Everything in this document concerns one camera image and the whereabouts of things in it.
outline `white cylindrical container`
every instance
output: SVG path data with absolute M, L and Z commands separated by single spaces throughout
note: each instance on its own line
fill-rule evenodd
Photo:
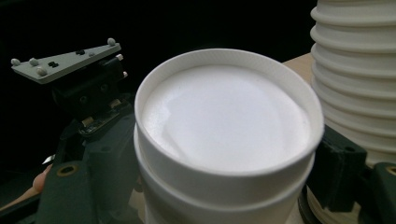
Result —
M 311 37 L 311 86 L 325 123 L 367 151 L 366 164 L 396 162 L 396 1 L 318 0 Z M 360 207 L 330 212 L 308 201 L 319 221 L 358 223 Z
M 298 74 L 239 49 L 160 64 L 134 107 L 149 224 L 284 223 L 324 131 Z

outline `stacked white cylinder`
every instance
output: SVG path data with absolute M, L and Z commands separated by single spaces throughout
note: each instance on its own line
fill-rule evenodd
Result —
M 311 86 L 325 123 L 366 149 L 367 165 L 396 162 L 396 1 L 318 0 L 311 17 Z M 346 219 L 311 205 L 325 223 L 357 223 L 359 209 Z

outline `screw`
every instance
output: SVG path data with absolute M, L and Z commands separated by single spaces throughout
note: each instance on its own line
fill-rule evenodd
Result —
M 79 98 L 79 102 L 80 102 L 82 105 L 87 104 L 87 103 L 88 103 L 88 97 L 87 97 L 87 96 L 81 96 L 81 97 Z
M 101 91 L 102 93 L 106 93 L 106 92 L 108 91 L 108 85 L 107 85 L 107 84 L 103 84 L 103 85 L 100 87 L 100 91 Z

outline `mounting plate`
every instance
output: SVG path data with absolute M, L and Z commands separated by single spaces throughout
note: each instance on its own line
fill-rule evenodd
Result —
M 18 59 L 12 59 L 14 72 L 32 79 L 39 84 L 49 83 L 63 77 L 90 63 L 105 58 L 121 49 L 120 44 L 109 38 L 107 45 L 69 52 L 48 58 L 32 58 L 28 62 L 21 63 Z

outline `dark background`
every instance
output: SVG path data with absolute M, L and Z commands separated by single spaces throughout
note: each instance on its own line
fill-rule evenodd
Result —
M 55 153 L 71 121 L 50 87 L 11 69 L 21 62 L 121 44 L 129 76 L 121 91 L 136 91 L 155 66 L 201 48 L 244 49 L 285 62 L 314 44 L 310 11 L 317 1 L 0 1 L 0 184 Z

